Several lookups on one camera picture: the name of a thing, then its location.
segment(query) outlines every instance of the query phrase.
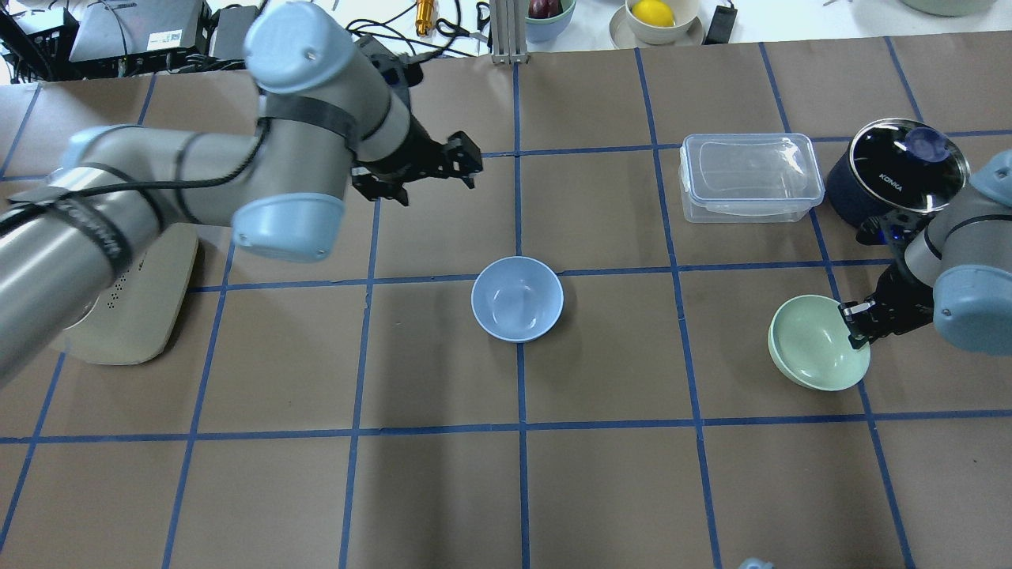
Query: white plate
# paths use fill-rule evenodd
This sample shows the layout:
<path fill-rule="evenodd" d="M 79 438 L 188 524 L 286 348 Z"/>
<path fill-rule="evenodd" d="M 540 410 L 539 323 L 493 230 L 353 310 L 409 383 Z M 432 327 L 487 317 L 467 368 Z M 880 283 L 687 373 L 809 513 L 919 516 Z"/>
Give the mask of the white plate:
<path fill-rule="evenodd" d="M 652 48 L 652 44 L 647 44 L 634 35 L 629 26 L 625 25 L 625 7 L 615 10 L 615 15 L 611 16 L 608 23 L 608 31 L 611 34 L 611 45 L 618 50 L 630 50 L 632 48 Z M 665 46 L 699 46 L 702 44 L 705 33 L 702 30 L 702 22 L 698 17 L 692 18 L 685 35 L 675 39 Z"/>

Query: beige plate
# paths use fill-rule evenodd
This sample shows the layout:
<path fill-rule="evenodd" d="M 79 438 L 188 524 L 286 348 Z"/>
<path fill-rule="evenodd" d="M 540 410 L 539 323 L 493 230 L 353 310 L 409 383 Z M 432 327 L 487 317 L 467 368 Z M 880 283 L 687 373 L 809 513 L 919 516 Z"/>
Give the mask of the beige plate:
<path fill-rule="evenodd" d="M 186 295 L 196 246 L 193 226 L 171 226 L 50 347 L 105 365 L 141 363 L 162 353 Z"/>
<path fill-rule="evenodd" d="M 611 34 L 611 45 L 617 50 L 631 50 L 632 48 L 653 48 L 652 44 L 641 40 L 632 34 L 629 26 L 625 25 L 625 7 L 615 10 L 615 15 L 611 16 L 608 23 L 608 32 Z M 675 39 L 665 46 L 699 46 L 702 45 L 705 33 L 702 29 L 702 22 L 698 17 L 692 18 L 692 23 L 686 30 L 685 35 Z"/>

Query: container lid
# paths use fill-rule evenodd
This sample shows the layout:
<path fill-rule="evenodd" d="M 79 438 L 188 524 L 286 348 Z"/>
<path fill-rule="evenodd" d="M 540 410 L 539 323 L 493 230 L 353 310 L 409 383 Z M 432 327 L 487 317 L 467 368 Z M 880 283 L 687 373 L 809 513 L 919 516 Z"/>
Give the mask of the container lid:
<path fill-rule="evenodd" d="M 711 212 L 802 212 L 821 204 L 825 193 L 812 141 L 805 135 L 690 135 L 681 152 L 689 198 Z"/>
<path fill-rule="evenodd" d="M 868 193 L 919 214 L 948 205 L 969 172 L 952 141 L 907 118 L 886 118 L 861 129 L 848 154 L 851 171 Z"/>

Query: light blue joint cap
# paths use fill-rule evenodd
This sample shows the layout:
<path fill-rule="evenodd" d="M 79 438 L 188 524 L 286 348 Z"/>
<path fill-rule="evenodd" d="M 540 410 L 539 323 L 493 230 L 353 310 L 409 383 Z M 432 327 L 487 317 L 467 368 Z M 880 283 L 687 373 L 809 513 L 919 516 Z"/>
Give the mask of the light blue joint cap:
<path fill-rule="evenodd" d="M 996 154 L 987 166 L 969 176 L 969 183 L 981 193 L 1012 208 L 1012 150 Z"/>
<path fill-rule="evenodd" d="M 262 257 L 312 263 L 330 255 L 343 218 L 344 201 L 333 195 L 271 195 L 232 216 L 232 241 Z"/>
<path fill-rule="evenodd" d="M 116 131 L 124 127 L 137 127 L 137 125 L 91 127 L 75 133 L 74 136 L 70 138 L 70 142 L 67 143 L 67 150 L 65 150 L 63 156 L 60 157 L 60 167 L 66 169 L 74 168 L 81 163 L 81 159 L 84 158 L 85 153 L 87 153 L 88 149 L 91 148 L 91 143 L 95 142 L 109 131 Z"/>
<path fill-rule="evenodd" d="M 935 328 L 952 345 L 1012 355 L 1012 273 L 986 265 L 954 266 L 935 281 Z"/>
<path fill-rule="evenodd" d="M 246 33 L 246 68 L 265 90 L 289 94 L 318 87 L 340 73 L 358 48 L 320 6 L 281 4 Z"/>

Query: yellow lemon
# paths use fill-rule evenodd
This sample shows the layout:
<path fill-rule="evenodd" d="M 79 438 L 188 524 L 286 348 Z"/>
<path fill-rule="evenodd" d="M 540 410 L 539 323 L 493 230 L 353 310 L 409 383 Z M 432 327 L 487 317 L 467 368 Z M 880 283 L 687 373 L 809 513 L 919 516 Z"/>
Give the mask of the yellow lemon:
<path fill-rule="evenodd" d="M 675 13 L 661 0 L 640 0 L 632 6 L 632 15 L 644 23 L 658 27 L 675 25 Z"/>

